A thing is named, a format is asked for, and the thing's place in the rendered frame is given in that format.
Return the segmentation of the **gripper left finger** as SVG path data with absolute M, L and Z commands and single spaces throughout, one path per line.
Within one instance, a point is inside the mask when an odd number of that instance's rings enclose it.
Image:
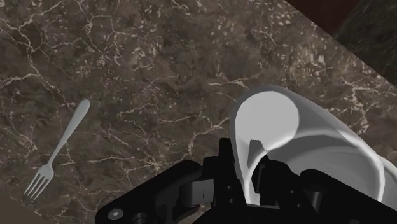
M 211 208 L 192 224 L 248 224 L 231 140 L 200 164 L 184 160 L 100 208 L 95 224 L 179 224 L 202 204 Z

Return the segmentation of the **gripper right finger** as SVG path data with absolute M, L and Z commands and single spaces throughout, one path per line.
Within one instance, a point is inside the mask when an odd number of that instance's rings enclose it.
M 315 169 L 263 157 L 251 178 L 255 224 L 397 224 L 397 211 Z

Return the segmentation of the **silver fork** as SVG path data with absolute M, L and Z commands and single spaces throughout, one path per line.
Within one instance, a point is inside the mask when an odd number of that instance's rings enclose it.
M 26 188 L 24 195 L 28 196 L 32 200 L 36 200 L 43 190 L 48 186 L 49 182 L 54 176 L 52 164 L 55 160 L 55 157 L 59 154 L 59 151 L 62 149 L 62 147 L 67 143 L 68 139 L 72 136 L 78 125 L 81 123 L 82 119 L 84 119 L 89 108 L 90 101 L 88 99 L 84 99 L 79 103 L 52 155 L 48 159 L 47 163 L 38 169 L 29 186 Z

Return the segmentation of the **white cup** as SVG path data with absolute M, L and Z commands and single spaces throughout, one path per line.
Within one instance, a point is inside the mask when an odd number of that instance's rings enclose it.
M 243 94 L 230 115 L 230 139 L 249 204 L 260 203 L 252 177 L 268 156 L 295 174 L 324 172 L 397 210 L 397 167 L 327 110 L 287 88 L 264 85 Z

